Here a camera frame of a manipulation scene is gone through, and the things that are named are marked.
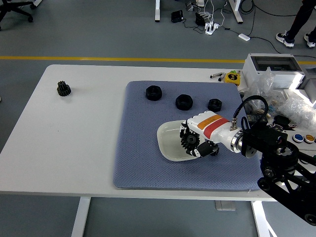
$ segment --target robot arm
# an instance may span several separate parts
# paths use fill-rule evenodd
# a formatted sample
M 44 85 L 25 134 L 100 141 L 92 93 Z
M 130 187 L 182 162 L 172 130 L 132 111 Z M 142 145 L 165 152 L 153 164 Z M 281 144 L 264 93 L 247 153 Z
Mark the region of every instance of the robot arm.
M 303 160 L 316 166 L 316 159 L 298 150 L 287 141 L 287 134 L 273 127 L 258 128 L 254 124 L 246 129 L 237 127 L 237 115 L 247 101 L 260 99 L 260 96 L 247 98 L 236 110 L 232 122 L 211 111 L 206 111 L 181 124 L 181 144 L 186 152 L 194 157 L 216 155 L 218 143 L 234 153 L 249 158 L 257 151 L 262 152 L 261 171 L 258 180 L 261 190 L 279 201 L 289 210 L 310 225 L 316 226 L 316 173 L 310 173 L 298 163 Z

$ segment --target tape measure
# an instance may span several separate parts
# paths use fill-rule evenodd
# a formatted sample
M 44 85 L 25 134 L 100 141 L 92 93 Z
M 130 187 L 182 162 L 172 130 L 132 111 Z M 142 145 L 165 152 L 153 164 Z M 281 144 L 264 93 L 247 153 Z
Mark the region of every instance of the tape measure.
M 239 73 L 227 73 L 225 76 L 225 83 L 234 83 L 240 85 L 240 74 Z

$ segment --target desk leg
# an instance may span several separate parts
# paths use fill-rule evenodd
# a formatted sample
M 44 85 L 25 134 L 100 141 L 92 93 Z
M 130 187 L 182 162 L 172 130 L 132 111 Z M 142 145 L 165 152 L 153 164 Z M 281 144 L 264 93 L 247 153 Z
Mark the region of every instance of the desk leg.
M 255 218 L 258 237 L 270 237 L 270 233 L 273 237 L 277 237 L 269 223 L 267 222 L 265 211 L 261 201 L 251 202 L 253 216 Z
M 38 6 L 41 1 L 42 1 L 42 0 L 35 0 L 35 1 L 33 2 L 33 4 L 34 4 L 35 6 Z
M 87 220 L 91 197 L 80 197 L 77 215 L 71 237 L 82 237 Z
M 156 0 L 155 21 L 160 21 L 160 0 Z
M 235 18 L 236 18 L 238 24 L 242 24 L 243 20 L 242 20 L 241 15 L 238 11 L 239 5 L 240 5 L 240 0 L 229 0 L 229 3 L 232 7 L 233 13 L 235 15 Z

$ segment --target white plate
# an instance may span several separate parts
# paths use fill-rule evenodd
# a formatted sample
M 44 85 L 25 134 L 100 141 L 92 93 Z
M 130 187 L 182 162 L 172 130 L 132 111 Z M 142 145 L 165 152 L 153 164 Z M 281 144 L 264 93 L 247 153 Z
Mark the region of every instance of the white plate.
M 196 159 L 188 155 L 181 145 L 180 126 L 184 120 L 171 121 L 162 124 L 157 130 L 159 149 L 164 157 L 171 161 Z

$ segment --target black charger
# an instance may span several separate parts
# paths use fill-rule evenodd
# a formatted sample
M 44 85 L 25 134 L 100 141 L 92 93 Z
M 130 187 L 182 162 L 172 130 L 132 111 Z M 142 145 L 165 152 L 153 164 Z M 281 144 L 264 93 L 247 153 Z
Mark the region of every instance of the black charger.
M 182 10 L 180 11 L 174 11 L 171 13 L 171 21 L 173 23 L 181 22 L 183 20 L 183 12 Z
M 204 18 L 200 14 L 198 14 L 197 12 L 196 12 L 196 24 L 198 26 L 205 26 Z

